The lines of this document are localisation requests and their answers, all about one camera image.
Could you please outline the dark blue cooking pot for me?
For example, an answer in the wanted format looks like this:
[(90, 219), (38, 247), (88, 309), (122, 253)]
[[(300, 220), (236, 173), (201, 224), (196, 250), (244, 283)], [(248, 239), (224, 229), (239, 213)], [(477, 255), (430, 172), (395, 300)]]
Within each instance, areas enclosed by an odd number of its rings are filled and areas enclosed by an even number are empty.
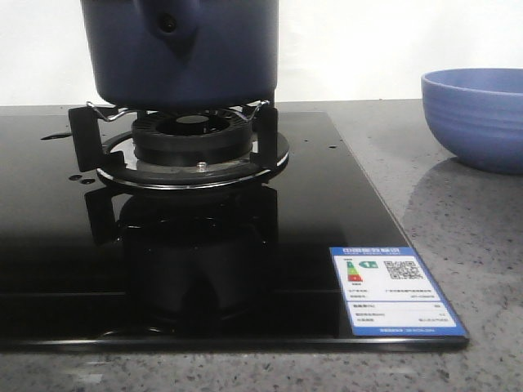
[(96, 90), (133, 109), (247, 104), (277, 86), (276, 1), (83, 1)]

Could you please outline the light blue ribbed bowl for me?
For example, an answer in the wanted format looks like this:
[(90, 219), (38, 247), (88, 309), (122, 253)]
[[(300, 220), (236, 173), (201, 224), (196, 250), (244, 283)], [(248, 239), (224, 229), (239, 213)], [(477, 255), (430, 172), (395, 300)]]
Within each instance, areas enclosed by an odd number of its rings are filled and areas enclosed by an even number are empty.
[(421, 77), (432, 135), (458, 161), (487, 172), (522, 173), (522, 70), (444, 69)]

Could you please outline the black pot support grate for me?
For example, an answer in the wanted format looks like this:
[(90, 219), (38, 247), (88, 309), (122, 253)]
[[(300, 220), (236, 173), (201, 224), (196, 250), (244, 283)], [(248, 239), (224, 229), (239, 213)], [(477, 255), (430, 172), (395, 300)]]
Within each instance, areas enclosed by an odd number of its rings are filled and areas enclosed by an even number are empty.
[[(138, 118), (157, 112), (194, 114), (214, 110), (226, 111), (252, 124), (252, 147), (248, 153), (223, 163), (199, 162), (189, 167), (147, 163), (135, 155), (132, 124)], [(99, 123), (116, 121), (129, 112), (129, 109), (117, 107), (97, 107), (91, 102), (69, 110), (69, 124), (81, 172), (95, 170), (108, 182), (136, 189), (211, 189), (272, 177), (288, 162), (289, 143), (278, 131), (277, 109), (267, 100), (238, 108), (199, 111), (149, 113), (136, 110), (130, 131), (102, 140)]]

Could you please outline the black round gas burner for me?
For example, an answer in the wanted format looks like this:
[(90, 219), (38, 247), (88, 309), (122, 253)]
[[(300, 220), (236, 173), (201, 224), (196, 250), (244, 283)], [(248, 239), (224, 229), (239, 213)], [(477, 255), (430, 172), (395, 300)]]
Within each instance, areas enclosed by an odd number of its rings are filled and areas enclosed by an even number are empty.
[(153, 113), (132, 124), (135, 155), (163, 166), (223, 163), (252, 147), (252, 124), (223, 110), (194, 114)]

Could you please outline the blue energy label sticker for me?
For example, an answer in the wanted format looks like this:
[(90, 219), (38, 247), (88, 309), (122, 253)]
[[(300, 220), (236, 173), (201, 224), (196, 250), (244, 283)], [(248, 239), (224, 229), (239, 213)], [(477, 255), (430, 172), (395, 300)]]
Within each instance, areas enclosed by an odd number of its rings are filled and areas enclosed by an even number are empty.
[(449, 302), (411, 247), (332, 247), (356, 336), (466, 336)]

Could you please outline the black glass gas stove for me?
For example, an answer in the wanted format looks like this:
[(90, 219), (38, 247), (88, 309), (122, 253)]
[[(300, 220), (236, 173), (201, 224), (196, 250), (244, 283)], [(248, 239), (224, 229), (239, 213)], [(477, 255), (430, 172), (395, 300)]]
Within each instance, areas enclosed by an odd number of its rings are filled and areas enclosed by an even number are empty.
[(412, 247), (323, 113), (267, 183), (138, 193), (76, 169), (67, 119), (1, 118), (3, 350), (432, 351), (356, 336), (332, 247)]

